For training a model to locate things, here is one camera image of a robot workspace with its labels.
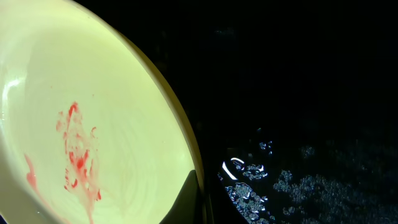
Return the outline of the yellow plate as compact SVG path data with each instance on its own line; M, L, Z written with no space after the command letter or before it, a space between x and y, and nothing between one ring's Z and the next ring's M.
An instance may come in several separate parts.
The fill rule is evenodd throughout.
M187 116L130 40L75 1L1 2L3 223L160 223L191 170L202 195Z

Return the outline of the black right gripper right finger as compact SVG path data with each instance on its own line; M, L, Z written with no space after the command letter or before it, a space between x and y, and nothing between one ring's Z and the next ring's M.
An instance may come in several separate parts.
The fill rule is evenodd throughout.
M206 186L215 224L247 224L216 174L207 177Z

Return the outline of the round black tray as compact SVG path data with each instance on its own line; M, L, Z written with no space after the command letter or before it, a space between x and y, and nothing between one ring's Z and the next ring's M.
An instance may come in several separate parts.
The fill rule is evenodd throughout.
M396 1L83 5L160 70L247 223L397 222Z

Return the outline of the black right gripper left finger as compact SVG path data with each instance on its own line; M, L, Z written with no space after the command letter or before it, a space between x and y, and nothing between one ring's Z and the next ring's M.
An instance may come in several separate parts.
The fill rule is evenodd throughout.
M160 224L203 224L201 203L197 174L191 170L172 208Z

